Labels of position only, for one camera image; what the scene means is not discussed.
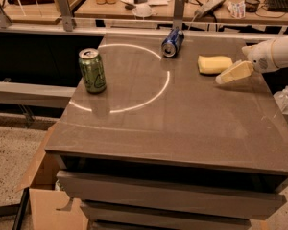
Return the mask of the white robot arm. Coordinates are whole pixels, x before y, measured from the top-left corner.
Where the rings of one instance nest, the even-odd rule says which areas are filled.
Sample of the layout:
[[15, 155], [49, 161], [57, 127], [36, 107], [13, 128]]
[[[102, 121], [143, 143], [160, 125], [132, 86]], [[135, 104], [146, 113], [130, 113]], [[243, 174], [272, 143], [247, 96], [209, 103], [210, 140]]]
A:
[[252, 46], [244, 46], [246, 60], [238, 60], [216, 77], [224, 84], [249, 77], [254, 71], [271, 73], [288, 68], [288, 36], [269, 39]]

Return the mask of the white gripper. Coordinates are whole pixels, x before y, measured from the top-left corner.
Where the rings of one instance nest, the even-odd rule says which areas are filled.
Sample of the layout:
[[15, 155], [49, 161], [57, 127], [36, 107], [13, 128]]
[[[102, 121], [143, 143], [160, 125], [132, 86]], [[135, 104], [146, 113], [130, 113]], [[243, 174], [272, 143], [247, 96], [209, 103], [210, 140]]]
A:
[[277, 71], [278, 68], [274, 64], [272, 57], [273, 43], [272, 40], [267, 40], [256, 45], [244, 46], [242, 53], [249, 61], [236, 61], [215, 78], [216, 82], [224, 84], [249, 77], [253, 72], [253, 68], [260, 73]]

